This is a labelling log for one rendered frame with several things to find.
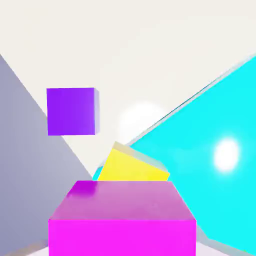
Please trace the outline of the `large grey box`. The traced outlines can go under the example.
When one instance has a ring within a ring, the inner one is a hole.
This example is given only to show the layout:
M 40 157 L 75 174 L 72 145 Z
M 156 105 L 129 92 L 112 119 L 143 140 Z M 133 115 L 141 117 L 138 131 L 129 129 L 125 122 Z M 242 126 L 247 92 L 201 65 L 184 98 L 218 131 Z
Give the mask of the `large grey box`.
M 91 178 L 0 56 L 0 256 L 46 240 L 56 207 Z

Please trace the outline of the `small yellow cube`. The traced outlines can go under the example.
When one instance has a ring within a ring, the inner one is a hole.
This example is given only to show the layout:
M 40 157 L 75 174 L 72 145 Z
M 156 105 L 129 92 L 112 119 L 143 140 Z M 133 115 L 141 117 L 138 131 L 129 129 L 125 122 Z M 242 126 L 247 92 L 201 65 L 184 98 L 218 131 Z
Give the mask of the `small yellow cube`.
M 99 181 L 167 181 L 170 173 L 155 160 L 115 142 L 98 176 Z

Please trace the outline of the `large cyan box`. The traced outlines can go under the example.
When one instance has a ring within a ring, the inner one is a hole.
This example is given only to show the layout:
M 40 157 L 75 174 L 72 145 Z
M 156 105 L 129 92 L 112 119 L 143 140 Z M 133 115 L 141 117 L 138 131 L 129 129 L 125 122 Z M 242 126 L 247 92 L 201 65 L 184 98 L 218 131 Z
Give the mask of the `large cyan box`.
M 135 137 L 209 239 L 256 256 L 256 54 Z

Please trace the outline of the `small purple cube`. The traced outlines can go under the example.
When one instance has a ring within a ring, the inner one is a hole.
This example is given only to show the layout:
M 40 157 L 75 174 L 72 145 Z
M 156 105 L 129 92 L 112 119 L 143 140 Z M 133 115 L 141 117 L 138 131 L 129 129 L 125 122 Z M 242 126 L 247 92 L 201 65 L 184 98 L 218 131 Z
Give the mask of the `small purple cube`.
M 96 135 L 100 131 L 96 88 L 48 88 L 46 98 L 49 136 Z

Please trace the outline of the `small magenta cube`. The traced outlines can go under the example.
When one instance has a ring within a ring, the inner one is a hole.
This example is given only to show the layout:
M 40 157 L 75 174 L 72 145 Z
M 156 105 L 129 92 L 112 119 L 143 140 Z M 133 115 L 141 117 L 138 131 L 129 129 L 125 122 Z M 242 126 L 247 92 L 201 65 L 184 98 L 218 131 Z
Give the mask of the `small magenta cube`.
M 170 181 L 79 180 L 48 221 L 49 256 L 196 256 L 196 242 Z

